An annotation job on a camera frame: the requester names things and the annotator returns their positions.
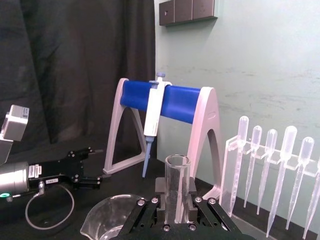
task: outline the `black curtain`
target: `black curtain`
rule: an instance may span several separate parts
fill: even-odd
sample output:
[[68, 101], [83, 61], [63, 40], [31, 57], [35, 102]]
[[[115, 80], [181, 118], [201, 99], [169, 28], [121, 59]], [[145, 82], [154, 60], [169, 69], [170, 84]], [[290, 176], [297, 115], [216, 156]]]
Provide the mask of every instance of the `black curtain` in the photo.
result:
[[[119, 79], [154, 75], [154, 1], [0, 1], [0, 117], [30, 108], [14, 152], [107, 135]], [[135, 135], [126, 112], [118, 139], [138, 148]]]

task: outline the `micropipette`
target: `micropipette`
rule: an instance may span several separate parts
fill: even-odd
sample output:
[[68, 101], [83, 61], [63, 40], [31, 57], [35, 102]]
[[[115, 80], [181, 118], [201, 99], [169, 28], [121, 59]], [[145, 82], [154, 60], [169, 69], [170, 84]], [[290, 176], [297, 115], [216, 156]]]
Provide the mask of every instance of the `micropipette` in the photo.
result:
[[269, 213], [268, 218], [268, 226], [266, 231], [266, 237], [269, 236], [269, 232], [271, 229], [272, 224], [274, 223], [278, 204], [279, 204], [279, 198], [281, 194], [282, 185], [284, 183], [285, 173], [286, 173], [286, 165], [288, 160], [291, 158], [292, 150], [294, 148], [295, 140], [297, 135], [297, 128], [295, 126], [288, 126], [285, 129], [283, 141], [282, 141], [282, 147], [280, 151], [280, 167], [279, 167], [279, 173], [278, 178], [276, 180], [276, 186], [275, 186], [275, 192], [273, 195], [271, 210]]
[[305, 220], [303, 239], [306, 239], [306, 235], [307, 235], [308, 229], [310, 227], [312, 218], [315, 215], [316, 208], [317, 208], [317, 205], [318, 205], [318, 200], [319, 200], [319, 197], [320, 197], [320, 158], [319, 158], [319, 161], [318, 161], [317, 168], [318, 168], [318, 171], [316, 173], [315, 184], [314, 184], [314, 188], [313, 188], [313, 192], [312, 192], [312, 196], [311, 196], [311, 201], [310, 201], [310, 204], [309, 204], [309, 207], [308, 207], [306, 220]]
[[230, 212], [229, 212], [230, 217], [232, 215], [232, 211], [234, 209], [235, 202], [236, 202], [241, 162], [242, 162], [242, 152], [247, 142], [248, 125], [249, 125], [249, 118], [247, 116], [240, 117], [238, 135], [236, 140], [238, 150], [237, 150], [236, 162], [235, 162], [235, 168], [234, 168], [233, 186], [231, 190], [231, 201], [230, 201]]
[[155, 81], [149, 81], [149, 83], [152, 83], [152, 86], [149, 92], [143, 131], [146, 141], [146, 151], [142, 170], [143, 178], [145, 178], [147, 172], [151, 144], [155, 140], [155, 137], [157, 136], [158, 132], [159, 118], [162, 108], [162, 102], [164, 99], [165, 89], [167, 85], [172, 85], [169, 81], [163, 81], [163, 78], [166, 76], [164, 73], [157, 72], [156, 76], [157, 79]]
[[301, 145], [300, 153], [298, 156], [298, 170], [296, 172], [296, 176], [294, 180], [293, 190], [292, 190], [290, 204], [289, 204], [288, 217], [286, 219], [285, 229], [287, 230], [289, 228], [290, 220], [296, 206], [302, 178], [304, 176], [304, 170], [310, 161], [314, 144], [315, 144], [315, 141], [312, 137], [307, 136], [302, 140], [302, 145]]
[[256, 154], [260, 146], [261, 134], [262, 134], [262, 128], [260, 126], [255, 126], [252, 131], [250, 163], [249, 163], [249, 169], [248, 169], [248, 176], [246, 177], [246, 182], [245, 182], [245, 196], [244, 196], [244, 205], [243, 205], [244, 208], [247, 205], [249, 191], [251, 188], [252, 177], [253, 177], [254, 168], [255, 168]]
[[262, 197], [265, 192], [266, 182], [267, 182], [267, 177], [268, 177], [268, 172], [269, 172], [269, 166], [270, 166], [270, 160], [271, 160], [272, 155], [275, 152], [277, 136], [278, 136], [278, 132], [275, 129], [270, 129], [266, 135], [266, 142], [265, 142], [265, 148], [264, 148], [264, 152], [266, 155], [264, 158], [264, 166], [263, 166], [262, 177], [261, 177], [260, 186], [259, 186], [258, 207], [256, 210], [257, 215], [259, 215]]

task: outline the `light green wall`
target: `light green wall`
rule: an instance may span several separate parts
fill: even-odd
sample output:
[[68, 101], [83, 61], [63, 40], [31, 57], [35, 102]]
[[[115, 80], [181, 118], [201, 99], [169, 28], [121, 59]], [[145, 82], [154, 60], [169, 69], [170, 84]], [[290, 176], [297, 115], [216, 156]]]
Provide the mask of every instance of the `light green wall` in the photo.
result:
[[[319, 158], [320, 1], [220, 0], [217, 21], [170, 27], [159, 26], [161, 2], [165, 1], [154, 1], [156, 70], [165, 72], [174, 85], [217, 90], [223, 142], [237, 134], [239, 118], [247, 115], [248, 136], [253, 126], [260, 125], [264, 143], [265, 133], [275, 128], [279, 149], [285, 128], [294, 125], [298, 134], [293, 152], [298, 154], [302, 139], [311, 136], [315, 140], [312, 157]], [[158, 158], [187, 154], [190, 132], [188, 124], [161, 118]], [[207, 144], [197, 177], [213, 183], [211, 171]], [[276, 171], [271, 171], [271, 179], [276, 178]], [[253, 189], [258, 184], [259, 180], [254, 179]], [[300, 195], [307, 196], [312, 191], [312, 180], [302, 184], [306, 187]], [[263, 207], [268, 208], [271, 201], [272, 190], [263, 200]], [[287, 210], [280, 206], [279, 214], [286, 217]], [[296, 213], [293, 220], [305, 222]], [[317, 231], [319, 226], [317, 218], [312, 229]]]

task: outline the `black table surface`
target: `black table surface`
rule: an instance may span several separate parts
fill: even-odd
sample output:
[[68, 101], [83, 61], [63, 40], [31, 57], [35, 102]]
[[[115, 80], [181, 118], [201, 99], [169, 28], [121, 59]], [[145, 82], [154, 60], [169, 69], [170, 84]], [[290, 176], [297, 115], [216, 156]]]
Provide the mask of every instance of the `black table surface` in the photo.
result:
[[[102, 175], [106, 155], [106, 136], [94, 136], [79, 138], [70, 142], [58, 143], [50, 146], [33, 149], [24, 153], [15, 154], [8, 159], [9, 163], [27, 161], [39, 163], [57, 160], [65, 157], [68, 151], [79, 150], [86, 147], [103, 149], [103, 153], [91, 155], [84, 161], [84, 171], [87, 176]], [[132, 151], [123, 145], [116, 145], [115, 159], [121, 161], [133, 155]], [[111, 177], [104, 178], [99, 190], [79, 189], [72, 190], [75, 207], [71, 217], [61, 226], [47, 231], [33, 229], [25, 219], [25, 208], [30, 197], [15, 198], [13, 202], [0, 199], [0, 239], [1, 240], [86, 240], [87, 237], [80, 234], [80, 229], [92, 207], [105, 198], [121, 195], [135, 194], [150, 199], [155, 192], [155, 179], [164, 177], [165, 165], [162, 161], [150, 159], [146, 178], [142, 179], [143, 162], [116, 172]], [[199, 179], [195, 180], [199, 196], [203, 196], [211, 185]], [[69, 212], [71, 200], [68, 194], [59, 187], [52, 187], [43, 196], [37, 197], [29, 208], [29, 217], [34, 224], [41, 227], [51, 226], [62, 220]], [[247, 204], [243, 208], [243, 200], [237, 199], [234, 213], [255, 225], [266, 230], [268, 212], [260, 211], [256, 215], [256, 207]], [[289, 230], [285, 230], [286, 221], [276, 217], [271, 234], [277, 239], [302, 239], [303, 229], [291, 224]], [[316, 239], [316, 234], [309, 232], [308, 240]]]

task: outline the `white stand leg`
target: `white stand leg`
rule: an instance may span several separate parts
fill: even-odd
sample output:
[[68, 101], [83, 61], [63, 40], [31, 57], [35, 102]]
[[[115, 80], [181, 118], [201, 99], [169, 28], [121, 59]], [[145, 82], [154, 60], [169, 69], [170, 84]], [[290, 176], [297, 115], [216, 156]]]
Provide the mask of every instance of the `white stand leg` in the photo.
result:
[[144, 138], [144, 130], [142, 127], [139, 111], [137, 109], [130, 108], [131, 112], [132, 112], [133, 123], [134, 123], [135, 129], [137, 131], [139, 143], [141, 146], [141, 153], [139, 155], [133, 156], [131, 158], [128, 158], [128, 159], [123, 160], [121, 162], [118, 162], [116, 164], [112, 164], [113, 158], [114, 158], [115, 144], [116, 144], [116, 138], [117, 138], [117, 132], [119, 129], [119, 124], [120, 124], [121, 116], [126, 108], [125, 106], [122, 106], [120, 104], [122, 92], [123, 92], [123, 85], [124, 85], [125, 81], [128, 81], [128, 79], [126, 79], [126, 78], [120, 79], [118, 86], [117, 86], [117, 89], [116, 89], [115, 98], [114, 98], [111, 126], [110, 126], [110, 132], [109, 132], [109, 138], [108, 138], [106, 155], [105, 155], [105, 162], [104, 162], [104, 168], [103, 168], [103, 172], [105, 174], [113, 174], [113, 173], [116, 173], [120, 170], [128, 168], [132, 165], [140, 163], [145, 160], [145, 156], [146, 156], [147, 146], [146, 146], [146, 141]]
[[221, 133], [216, 90], [203, 87], [196, 104], [187, 156], [191, 160], [190, 176], [195, 178], [204, 141], [208, 136], [214, 186], [203, 196], [204, 199], [219, 198], [223, 160], [221, 158]]

